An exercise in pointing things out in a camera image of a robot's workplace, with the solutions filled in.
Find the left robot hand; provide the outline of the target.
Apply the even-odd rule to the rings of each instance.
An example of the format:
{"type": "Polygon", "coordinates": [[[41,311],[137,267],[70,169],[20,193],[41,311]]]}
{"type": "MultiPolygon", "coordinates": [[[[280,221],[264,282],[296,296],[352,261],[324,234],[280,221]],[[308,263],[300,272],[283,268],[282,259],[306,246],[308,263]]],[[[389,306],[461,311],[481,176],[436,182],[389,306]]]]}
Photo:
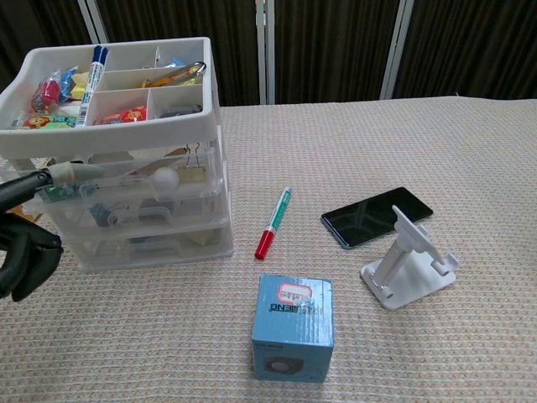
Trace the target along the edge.
{"type": "Polygon", "coordinates": [[[0,185],[0,299],[19,302],[40,287],[55,272],[63,254],[59,236],[11,213],[45,188],[75,184],[103,176],[97,165],[65,162],[34,170],[0,185]]]}

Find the clear plastic storage box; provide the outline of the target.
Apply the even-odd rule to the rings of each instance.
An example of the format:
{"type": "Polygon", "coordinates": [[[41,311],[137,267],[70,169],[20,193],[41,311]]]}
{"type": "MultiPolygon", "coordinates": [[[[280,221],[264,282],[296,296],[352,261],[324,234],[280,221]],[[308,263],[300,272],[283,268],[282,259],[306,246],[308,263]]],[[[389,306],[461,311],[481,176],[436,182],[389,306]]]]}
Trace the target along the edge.
{"type": "MultiPolygon", "coordinates": [[[[180,196],[206,196],[219,190],[222,184],[222,168],[220,166],[222,152],[216,143],[201,143],[201,147],[202,149],[199,151],[200,162],[206,167],[206,180],[203,182],[180,183],[172,191],[157,191],[153,186],[151,176],[129,175],[128,173],[158,158],[105,163],[99,165],[104,169],[103,176],[72,184],[79,186],[80,196],[78,198],[48,203],[42,200],[38,192],[24,206],[30,211],[38,211],[46,207],[72,206],[77,202],[92,204],[93,202],[135,201],[144,198],[168,201],[180,196]]],[[[186,155],[182,155],[168,168],[177,171],[177,168],[185,160],[186,155]]]]}

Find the clear plastic drawer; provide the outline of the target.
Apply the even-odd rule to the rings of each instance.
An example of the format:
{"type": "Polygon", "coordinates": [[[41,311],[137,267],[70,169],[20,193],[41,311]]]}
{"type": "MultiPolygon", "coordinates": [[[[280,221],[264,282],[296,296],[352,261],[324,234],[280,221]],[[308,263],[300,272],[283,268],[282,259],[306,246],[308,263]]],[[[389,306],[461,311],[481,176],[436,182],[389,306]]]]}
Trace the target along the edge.
{"type": "Polygon", "coordinates": [[[71,242],[69,248],[81,270],[98,272],[227,257],[233,253],[233,237],[232,227],[227,225],[185,233],[71,242]]]}

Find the tan and yellow snack bag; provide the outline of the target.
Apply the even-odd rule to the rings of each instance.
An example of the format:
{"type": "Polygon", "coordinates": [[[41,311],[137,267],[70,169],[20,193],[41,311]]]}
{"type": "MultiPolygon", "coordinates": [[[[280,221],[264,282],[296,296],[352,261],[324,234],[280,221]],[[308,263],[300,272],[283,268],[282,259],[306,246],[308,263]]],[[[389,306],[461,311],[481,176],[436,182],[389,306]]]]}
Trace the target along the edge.
{"type": "Polygon", "coordinates": [[[71,77],[70,99],[80,101],[86,90],[89,72],[75,73],[71,77]]]}

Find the blue cube cardboard box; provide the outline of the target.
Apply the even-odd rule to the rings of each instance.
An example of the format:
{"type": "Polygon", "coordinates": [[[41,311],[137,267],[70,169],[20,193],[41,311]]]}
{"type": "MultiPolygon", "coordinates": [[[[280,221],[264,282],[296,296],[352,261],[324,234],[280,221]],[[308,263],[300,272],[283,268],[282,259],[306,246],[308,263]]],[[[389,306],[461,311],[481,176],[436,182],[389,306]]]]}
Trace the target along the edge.
{"type": "Polygon", "coordinates": [[[251,336],[256,379],[322,383],[335,345],[327,279],[260,275],[251,336]]]}

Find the green lion snack packet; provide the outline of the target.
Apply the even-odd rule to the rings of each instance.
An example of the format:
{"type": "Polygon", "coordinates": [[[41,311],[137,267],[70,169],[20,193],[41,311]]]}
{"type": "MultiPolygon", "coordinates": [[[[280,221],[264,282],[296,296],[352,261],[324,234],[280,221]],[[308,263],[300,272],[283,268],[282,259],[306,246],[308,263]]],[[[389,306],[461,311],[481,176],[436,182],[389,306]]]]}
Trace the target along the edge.
{"type": "Polygon", "coordinates": [[[18,125],[21,129],[74,128],[77,118],[55,114],[31,114],[18,125]]]}

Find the red candy packet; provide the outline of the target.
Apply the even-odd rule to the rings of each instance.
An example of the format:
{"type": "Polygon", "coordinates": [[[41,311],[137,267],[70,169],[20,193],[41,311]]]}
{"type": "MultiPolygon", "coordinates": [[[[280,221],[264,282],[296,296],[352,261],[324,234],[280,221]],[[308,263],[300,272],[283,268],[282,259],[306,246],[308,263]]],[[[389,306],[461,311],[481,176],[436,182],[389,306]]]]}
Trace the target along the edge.
{"type": "Polygon", "coordinates": [[[32,99],[31,107],[35,112],[42,113],[53,110],[59,104],[60,85],[54,79],[46,79],[39,83],[32,99]]]}

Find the red lion snack packet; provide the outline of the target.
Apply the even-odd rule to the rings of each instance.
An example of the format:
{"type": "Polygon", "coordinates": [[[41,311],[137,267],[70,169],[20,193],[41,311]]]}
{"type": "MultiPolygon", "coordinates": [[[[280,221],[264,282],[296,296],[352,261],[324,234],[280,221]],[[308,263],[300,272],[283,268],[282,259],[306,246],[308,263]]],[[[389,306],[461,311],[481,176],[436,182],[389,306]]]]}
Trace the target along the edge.
{"type": "Polygon", "coordinates": [[[119,124],[119,123],[136,123],[147,119],[147,108],[144,106],[131,107],[118,113],[105,116],[99,121],[100,125],[119,124]]]}

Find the blue candy packet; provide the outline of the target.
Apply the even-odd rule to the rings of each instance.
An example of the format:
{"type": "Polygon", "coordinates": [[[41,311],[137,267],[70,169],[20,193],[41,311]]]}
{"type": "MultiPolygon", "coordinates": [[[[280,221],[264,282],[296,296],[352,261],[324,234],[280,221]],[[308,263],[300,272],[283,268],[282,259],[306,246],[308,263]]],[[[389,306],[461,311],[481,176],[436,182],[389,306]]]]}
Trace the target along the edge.
{"type": "Polygon", "coordinates": [[[71,98],[71,91],[75,87],[73,76],[77,73],[78,67],[71,67],[60,73],[58,80],[60,87],[59,103],[68,101],[71,98]]]}

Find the gold binder clip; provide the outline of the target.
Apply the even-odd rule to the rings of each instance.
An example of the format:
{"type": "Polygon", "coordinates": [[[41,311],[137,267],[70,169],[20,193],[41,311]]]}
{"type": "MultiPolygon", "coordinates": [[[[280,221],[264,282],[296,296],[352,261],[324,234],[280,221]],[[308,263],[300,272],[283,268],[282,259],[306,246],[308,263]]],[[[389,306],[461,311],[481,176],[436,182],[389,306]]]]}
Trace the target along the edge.
{"type": "Polygon", "coordinates": [[[178,168],[180,183],[196,183],[206,180],[206,167],[200,162],[199,151],[202,149],[200,143],[194,145],[187,144],[186,160],[178,168]]]}

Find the blue capped whiteboard marker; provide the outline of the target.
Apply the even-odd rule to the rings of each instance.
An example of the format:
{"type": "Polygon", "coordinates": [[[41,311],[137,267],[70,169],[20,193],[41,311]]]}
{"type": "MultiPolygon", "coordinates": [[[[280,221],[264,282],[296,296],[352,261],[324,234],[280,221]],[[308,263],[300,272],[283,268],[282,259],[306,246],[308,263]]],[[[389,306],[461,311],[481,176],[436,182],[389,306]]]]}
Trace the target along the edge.
{"type": "Polygon", "coordinates": [[[86,81],[85,91],[81,98],[81,106],[78,117],[76,119],[76,127],[86,126],[86,115],[91,103],[91,98],[96,91],[99,81],[102,78],[103,71],[107,60],[108,48],[102,45],[97,45],[94,48],[90,69],[86,81]]]}

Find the silver carabiner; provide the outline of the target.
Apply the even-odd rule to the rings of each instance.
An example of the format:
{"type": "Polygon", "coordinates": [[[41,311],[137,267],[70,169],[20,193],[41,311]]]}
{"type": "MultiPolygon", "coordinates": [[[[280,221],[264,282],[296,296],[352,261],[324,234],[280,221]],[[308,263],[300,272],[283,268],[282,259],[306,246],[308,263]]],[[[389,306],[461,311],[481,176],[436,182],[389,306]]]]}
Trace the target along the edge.
{"type": "Polygon", "coordinates": [[[196,79],[198,76],[202,76],[205,71],[206,63],[196,61],[171,71],[167,76],[164,77],[164,79],[168,85],[171,85],[172,83],[182,83],[188,80],[196,79]]]}

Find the red capped whiteboard marker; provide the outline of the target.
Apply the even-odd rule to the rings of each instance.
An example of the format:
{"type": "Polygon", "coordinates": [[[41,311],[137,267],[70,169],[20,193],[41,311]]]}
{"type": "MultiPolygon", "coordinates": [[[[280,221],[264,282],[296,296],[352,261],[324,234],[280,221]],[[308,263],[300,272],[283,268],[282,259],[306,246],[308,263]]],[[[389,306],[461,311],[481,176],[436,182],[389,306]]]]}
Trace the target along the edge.
{"type": "Polygon", "coordinates": [[[275,234],[277,233],[284,214],[287,210],[291,196],[291,190],[288,187],[285,187],[280,194],[276,206],[273,209],[272,215],[268,221],[268,226],[264,229],[262,236],[259,240],[258,246],[254,253],[255,259],[265,259],[267,252],[269,251],[272,242],[274,241],[275,234]]]}

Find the black smartphone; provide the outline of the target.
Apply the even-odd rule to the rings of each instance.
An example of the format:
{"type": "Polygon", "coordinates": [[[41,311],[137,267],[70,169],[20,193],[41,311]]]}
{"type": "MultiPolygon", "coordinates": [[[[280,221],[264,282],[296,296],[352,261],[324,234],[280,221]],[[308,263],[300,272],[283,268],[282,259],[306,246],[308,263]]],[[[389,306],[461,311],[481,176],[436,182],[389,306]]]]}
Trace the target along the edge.
{"type": "Polygon", "coordinates": [[[405,187],[371,196],[321,215],[321,223],[343,249],[380,238],[394,230],[396,206],[411,222],[430,217],[433,210],[405,187]]]}

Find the beige woven tablecloth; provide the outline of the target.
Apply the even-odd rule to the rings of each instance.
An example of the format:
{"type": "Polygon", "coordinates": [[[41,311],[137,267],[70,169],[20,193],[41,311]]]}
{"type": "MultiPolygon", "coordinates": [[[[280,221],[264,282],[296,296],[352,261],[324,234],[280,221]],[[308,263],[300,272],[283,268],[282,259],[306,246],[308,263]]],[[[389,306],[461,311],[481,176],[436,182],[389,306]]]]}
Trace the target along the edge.
{"type": "Polygon", "coordinates": [[[224,107],[234,253],[86,275],[66,253],[27,300],[0,301],[0,403],[537,403],[537,100],[435,97],[224,107]],[[403,186],[433,209],[454,285],[383,309],[321,214],[403,186]],[[254,253],[283,189],[264,260],[254,253]],[[334,285],[321,384],[259,381],[262,273],[334,285]]]}

